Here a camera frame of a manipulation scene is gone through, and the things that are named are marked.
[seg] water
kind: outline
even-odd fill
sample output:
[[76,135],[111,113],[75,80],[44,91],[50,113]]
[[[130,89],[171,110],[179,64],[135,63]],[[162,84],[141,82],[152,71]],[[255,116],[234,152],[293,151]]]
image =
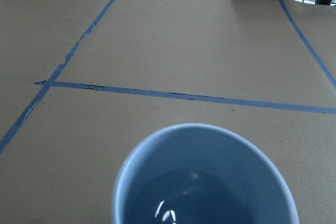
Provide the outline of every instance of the water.
[[180,169],[160,175],[129,202],[125,224],[252,224],[244,200],[217,177]]

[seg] blue tape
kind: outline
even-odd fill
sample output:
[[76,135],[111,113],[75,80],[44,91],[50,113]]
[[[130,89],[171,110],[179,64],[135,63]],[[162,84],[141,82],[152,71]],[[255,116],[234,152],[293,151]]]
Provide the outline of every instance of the blue tape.
[[54,73],[50,76],[50,78],[47,81],[41,82],[39,84],[43,84],[43,87],[40,89],[40,91],[37,93],[35,98],[31,101],[31,103],[27,106],[27,108],[22,112],[22,114],[19,116],[19,118],[15,121],[13,126],[8,130],[8,132],[5,134],[5,136],[0,141],[0,154],[5,149],[6,145],[12,140],[14,135],[17,133],[17,131],[20,129],[20,127],[25,122],[26,118],[29,116],[33,108],[40,102],[40,100],[44,97],[44,95],[48,92],[52,84],[55,82],[57,77],[61,74],[64,67],[68,64],[70,59],[75,54],[79,44],[82,42],[82,40],[88,36],[91,31],[94,29],[94,27],[97,25],[97,23],[100,21],[100,19],[103,17],[103,15],[106,13],[106,11],[109,9],[109,7],[112,5],[112,3],[115,0],[109,0],[106,6],[103,8],[103,10],[98,14],[98,16],[93,20],[92,24],[88,27],[88,29],[82,34],[82,36],[79,38],[79,40],[76,42],[76,44],[72,47],[72,49],[68,52],[68,54],[65,56],[65,61],[60,64]]
[[203,102],[255,106],[255,107],[270,108],[270,109],[304,111],[304,112],[324,113],[324,114],[336,114],[335,108],[324,108],[324,107],[304,106],[304,105],[294,105],[294,104],[274,103],[274,102],[262,102],[262,101],[232,99],[232,98],[223,98],[223,97],[208,97],[205,95],[194,95],[194,94],[182,94],[182,93],[143,90],[143,89],[96,86],[96,85],[89,85],[89,84],[59,82],[59,81],[55,81],[52,86],[62,87],[62,88],[72,88],[72,89],[90,89],[90,90],[112,92],[112,93],[146,95],[150,97],[164,97],[164,98],[174,98],[174,99],[203,101]]
[[307,47],[307,49],[310,51],[310,53],[314,57],[314,59],[317,62],[317,64],[322,69],[322,71],[325,74],[325,76],[328,78],[328,80],[330,81],[330,83],[332,84],[332,86],[334,87],[334,89],[336,90],[336,80],[335,80],[335,78],[332,76],[332,74],[327,69],[327,67],[325,66],[325,64],[323,63],[323,61],[321,60],[321,58],[317,54],[317,52],[313,49],[313,47],[310,45],[310,43],[308,42],[308,40],[306,39],[306,37],[303,35],[303,33],[300,30],[299,26],[296,24],[296,22],[294,21],[293,17],[290,15],[290,13],[288,11],[288,8],[285,5],[284,0],[278,0],[278,1],[279,1],[280,5],[282,7],[282,10],[285,12],[287,18],[289,19],[289,21],[293,25],[295,31],[297,32],[297,34],[299,35],[299,37],[301,38],[301,40],[303,41],[303,43],[305,44],[305,46]]

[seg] cup rim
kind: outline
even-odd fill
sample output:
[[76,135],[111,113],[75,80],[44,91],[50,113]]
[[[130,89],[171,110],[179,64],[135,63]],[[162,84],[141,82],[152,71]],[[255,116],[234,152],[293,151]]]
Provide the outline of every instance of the cup rim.
[[184,124],[177,124],[165,127],[163,129],[160,129],[151,135],[147,136],[145,139],[143,139],[140,143],[138,143],[135,148],[128,154],[124,162],[122,163],[119,172],[116,176],[113,192],[112,192],[112,206],[111,206],[111,219],[113,224],[123,224],[120,220],[120,216],[117,216],[115,213],[119,213],[121,210],[121,207],[117,202],[119,201],[122,193],[122,181],[123,178],[125,178],[126,174],[128,173],[128,169],[130,165],[132,164],[132,160],[135,159],[138,154],[146,148],[146,146],[150,145],[155,139],[160,137],[161,135],[165,135],[166,133],[170,133],[172,131],[178,131],[183,129],[191,129],[191,128],[202,128],[212,131],[217,131],[224,133],[235,140],[239,141],[243,145],[245,145],[247,148],[249,148],[254,154],[256,154],[269,168],[269,171],[272,173],[273,177],[278,182],[278,185],[280,189],[283,191],[283,195],[285,197],[285,201],[288,208],[288,215],[290,218],[290,224],[299,224],[299,216],[296,209],[296,204],[294,202],[293,196],[290,192],[290,189],[281,175],[280,171],[277,169],[277,167],[273,164],[273,162],[264,154],[257,146],[252,144],[250,141],[246,140],[242,136],[229,131],[227,129],[224,129],[222,127],[210,125],[210,124],[203,124],[203,123],[184,123]]

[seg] gray cup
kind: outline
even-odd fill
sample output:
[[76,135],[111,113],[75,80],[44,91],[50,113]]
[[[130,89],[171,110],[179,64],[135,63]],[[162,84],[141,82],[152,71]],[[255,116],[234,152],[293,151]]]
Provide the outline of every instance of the gray cup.
[[126,158],[112,196],[113,224],[298,224],[274,164],[241,136],[180,124],[143,140]]

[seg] tape line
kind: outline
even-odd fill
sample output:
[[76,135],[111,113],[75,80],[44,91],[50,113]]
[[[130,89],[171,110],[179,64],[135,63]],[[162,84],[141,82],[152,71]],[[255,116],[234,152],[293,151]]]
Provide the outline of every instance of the tape line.
[[62,87],[62,88],[72,88],[72,89],[90,89],[90,90],[96,90],[96,91],[102,91],[102,92],[112,92],[112,93],[146,95],[150,97],[163,97],[163,98],[174,98],[174,99],[203,101],[203,102],[255,106],[255,107],[270,108],[270,109],[293,110],[293,111],[324,113],[324,114],[336,114],[335,108],[324,108],[324,107],[316,107],[316,106],[294,105],[294,104],[275,103],[275,102],[263,102],[263,101],[233,99],[233,98],[224,98],[224,97],[209,97],[205,95],[183,94],[183,93],[174,93],[174,92],[130,89],[130,88],[120,88],[120,87],[109,87],[109,86],[96,86],[96,85],[89,85],[89,84],[82,84],[82,83],[59,82],[59,81],[55,81],[52,86]]
[[70,61],[70,59],[75,54],[79,44],[82,42],[82,40],[88,36],[91,31],[94,29],[94,27],[97,25],[97,23],[100,21],[100,19],[104,16],[106,11],[109,9],[109,7],[112,5],[112,3],[115,0],[109,0],[106,6],[103,8],[103,10],[98,14],[98,16],[93,20],[92,24],[88,27],[88,29],[82,34],[82,36],[79,38],[79,40],[76,42],[76,44],[72,47],[72,49],[68,52],[68,54],[65,56],[65,61],[60,64],[54,73],[50,76],[50,78],[43,82],[43,87],[40,89],[40,91],[37,93],[35,98],[30,102],[30,104],[27,106],[27,108],[22,112],[22,114],[19,116],[19,118],[15,121],[13,126],[8,130],[8,132],[5,134],[5,136],[0,141],[0,154],[5,149],[6,145],[12,140],[14,135],[17,133],[17,131],[20,129],[20,127],[25,122],[26,118],[29,116],[33,108],[40,102],[40,100],[44,97],[44,95],[48,92],[52,84],[55,82],[57,77],[61,74],[64,67],[67,65],[67,63]]
[[297,34],[299,35],[299,37],[301,38],[301,40],[303,41],[303,43],[305,44],[305,46],[307,47],[307,49],[310,51],[310,53],[314,57],[314,59],[317,62],[317,64],[322,69],[322,71],[325,74],[325,76],[328,78],[328,80],[330,81],[330,83],[332,84],[332,86],[334,87],[334,89],[336,90],[336,80],[335,80],[335,78],[332,76],[332,74],[330,73],[330,71],[327,69],[327,67],[325,66],[325,64],[321,60],[320,56],[317,54],[317,52],[310,45],[310,43],[308,42],[308,40],[306,39],[306,37],[303,35],[303,33],[300,30],[299,26],[297,25],[297,23],[295,22],[295,20],[293,19],[293,17],[290,15],[290,12],[289,12],[288,8],[286,7],[286,4],[285,4],[284,0],[278,0],[278,1],[279,1],[280,5],[282,7],[282,10],[285,12],[287,18],[289,19],[289,21],[293,25],[295,31],[297,32]]

